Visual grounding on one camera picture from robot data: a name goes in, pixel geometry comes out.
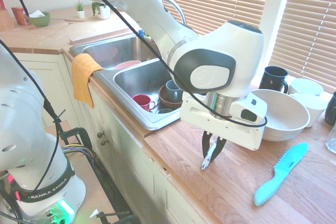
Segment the brown bowl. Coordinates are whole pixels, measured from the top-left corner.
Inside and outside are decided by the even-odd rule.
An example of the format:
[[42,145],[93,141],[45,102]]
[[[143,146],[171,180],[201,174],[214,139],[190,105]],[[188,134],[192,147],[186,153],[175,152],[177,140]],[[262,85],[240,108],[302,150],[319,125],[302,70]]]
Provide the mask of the brown bowl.
[[163,105],[166,107],[176,110],[182,105],[182,100],[180,102],[169,102],[167,101],[167,88],[166,85],[162,86],[159,90],[159,98]]

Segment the large white bowl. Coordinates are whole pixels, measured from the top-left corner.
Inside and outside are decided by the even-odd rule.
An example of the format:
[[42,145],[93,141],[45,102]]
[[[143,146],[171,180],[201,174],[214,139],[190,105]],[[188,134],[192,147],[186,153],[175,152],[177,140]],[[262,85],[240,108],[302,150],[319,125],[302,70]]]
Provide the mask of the large white bowl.
[[256,89],[251,92],[267,103],[268,123],[262,139],[275,142],[289,140],[308,125],[308,110],[293,97],[268,89]]

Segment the white cabinet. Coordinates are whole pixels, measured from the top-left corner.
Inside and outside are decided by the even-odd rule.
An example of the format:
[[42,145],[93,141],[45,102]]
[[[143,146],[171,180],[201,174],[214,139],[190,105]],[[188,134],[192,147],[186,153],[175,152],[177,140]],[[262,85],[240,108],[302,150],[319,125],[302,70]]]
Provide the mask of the white cabinet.
[[[37,73],[43,83],[44,93],[54,108],[56,114],[64,109],[61,120],[67,120],[71,127],[80,125],[78,118],[78,101],[73,98],[71,79],[64,55],[22,54],[16,53],[16,57],[28,69]],[[51,116],[43,110],[43,122],[45,127],[53,125]]]
[[206,224],[200,214],[167,179],[167,171],[145,153],[145,148],[114,112],[90,88],[96,121],[113,148],[115,161],[101,152],[100,157],[122,195],[144,224]]

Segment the glass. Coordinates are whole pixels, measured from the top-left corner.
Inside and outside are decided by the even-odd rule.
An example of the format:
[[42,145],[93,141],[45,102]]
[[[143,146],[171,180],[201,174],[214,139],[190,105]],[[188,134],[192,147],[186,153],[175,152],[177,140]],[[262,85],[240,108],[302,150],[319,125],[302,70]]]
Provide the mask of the glass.
[[336,153],[336,124],[333,126],[327,137],[326,146],[330,151]]

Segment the potted plant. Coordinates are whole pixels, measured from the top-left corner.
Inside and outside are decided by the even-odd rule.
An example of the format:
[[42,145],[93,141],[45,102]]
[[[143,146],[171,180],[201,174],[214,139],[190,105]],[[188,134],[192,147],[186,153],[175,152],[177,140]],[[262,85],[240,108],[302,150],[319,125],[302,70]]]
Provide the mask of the potted plant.
[[83,3],[81,1],[76,2],[75,4],[77,14],[79,18],[85,18],[85,12],[83,10]]
[[98,18],[100,19],[107,19],[111,15],[111,9],[106,4],[92,2],[91,7],[93,15],[95,16],[96,12],[98,12]]

